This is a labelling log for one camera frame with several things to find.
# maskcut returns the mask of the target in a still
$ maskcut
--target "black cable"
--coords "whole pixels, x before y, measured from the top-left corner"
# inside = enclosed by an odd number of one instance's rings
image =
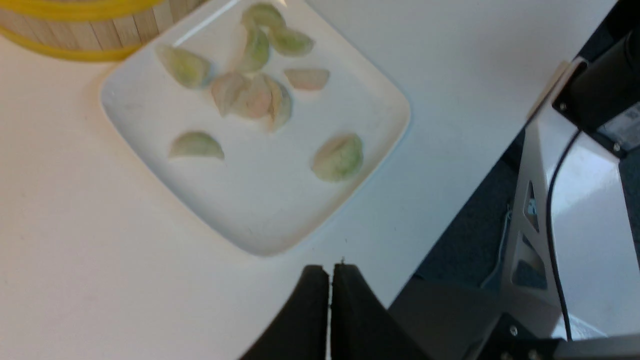
[[[553,272],[554,272],[554,280],[556,282],[556,289],[558,292],[558,297],[560,299],[560,308],[562,309],[562,316],[564,318],[564,329],[566,330],[567,341],[572,340],[571,324],[569,323],[569,310],[567,310],[567,307],[566,307],[564,292],[562,290],[562,286],[560,285],[560,275],[558,273],[556,248],[554,247],[554,236],[553,236],[553,230],[551,229],[551,201],[553,199],[554,185],[556,184],[556,177],[558,175],[558,172],[562,167],[562,164],[564,162],[564,159],[566,158],[566,155],[569,153],[569,150],[571,150],[571,148],[573,147],[573,143],[575,143],[575,141],[578,139],[578,136],[580,135],[581,132],[582,131],[580,129],[576,130],[575,134],[573,134],[573,136],[571,137],[571,140],[569,140],[569,143],[564,149],[564,152],[562,153],[562,155],[560,155],[560,159],[558,160],[558,164],[556,166],[556,169],[554,170],[554,175],[551,177],[551,182],[549,183],[549,193],[547,195],[546,222],[547,222],[547,241],[548,241],[548,247],[549,247],[549,257],[551,258],[551,268],[553,269]]]

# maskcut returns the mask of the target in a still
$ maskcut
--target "dumpling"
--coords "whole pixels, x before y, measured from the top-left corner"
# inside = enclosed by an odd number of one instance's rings
[[[362,140],[356,134],[327,141],[314,158],[312,170],[322,181],[335,183],[355,175],[362,167]]]
[[[211,80],[211,63],[199,55],[168,45],[158,45],[156,54],[167,72],[186,88],[199,88]]]
[[[192,131],[180,135],[173,141],[169,158],[183,157],[213,157],[224,160],[225,153],[222,152],[220,144],[211,136],[201,131]]]
[[[282,84],[270,77],[266,77],[267,85],[271,89],[271,131],[277,131],[291,118],[291,96]]]
[[[245,23],[246,45],[240,63],[236,66],[239,72],[260,70],[269,61],[269,39],[254,23]]]
[[[267,85],[267,77],[257,74],[251,85],[240,91],[232,111],[242,117],[259,119],[269,113],[271,107],[271,89]]]
[[[326,69],[286,69],[284,74],[298,90],[322,90],[330,75]]]
[[[282,14],[269,3],[257,3],[242,14],[242,22],[254,22],[258,26],[280,28],[285,26]]]
[[[240,92],[248,85],[249,80],[238,72],[228,72],[213,81],[211,93],[222,117],[227,116]]]
[[[294,57],[310,53],[315,44],[310,37],[289,28],[271,28],[269,42],[280,54]]]

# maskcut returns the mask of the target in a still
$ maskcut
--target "yellow band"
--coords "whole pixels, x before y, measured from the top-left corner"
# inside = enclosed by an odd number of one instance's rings
[[[129,55],[134,53],[140,48],[140,46],[128,46],[117,50],[106,51],[83,51],[83,50],[66,50],[58,49],[42,45],[38,42],[34,42],[26,37],[12,33],[7,29],[0,27],[0,34],[4,35],[7,39],[15,42],[16,44],[25,47],[29,50],[33,50],[37,53],[53,56],[55,58],[76,60],[76,61],[120,61],[126,59]]]
[[[55,21],[100,21],[149,9],[162,0],[96,0],[60,3],[51,0],[0,0],[0,8]]]

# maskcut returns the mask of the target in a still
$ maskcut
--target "plate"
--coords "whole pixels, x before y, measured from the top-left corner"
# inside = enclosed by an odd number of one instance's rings
[[[335,216],[402,139],[410,107],[402,93],[302,0],[273,4],[287,25],[316,41],[302,58],[273,49],[263,72],[289,90],[292,117],[276,133],[235,115],[221,118],[209,89],[176,83],[156,58],[158,44],[179,46],[212,61],[216,74],[233,69],[244,47],[242,12],[256,1],[211,0],[123,62],[105,80],[100,101],[133,151],[194,214],[228,241],[258,256],[281,253]],[[319,92],[294,90],[283,70],[331,72]],[[173,140],[205,131],[225,161],[169,160]],[[329,139],[356,133],[364,143],[359,173],[325,183],[311,171]]]

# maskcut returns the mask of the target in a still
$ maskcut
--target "label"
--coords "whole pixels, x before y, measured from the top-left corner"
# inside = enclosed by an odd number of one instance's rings
[[[640,102],[600,126],[598,132],[626,151],[640,145]]]

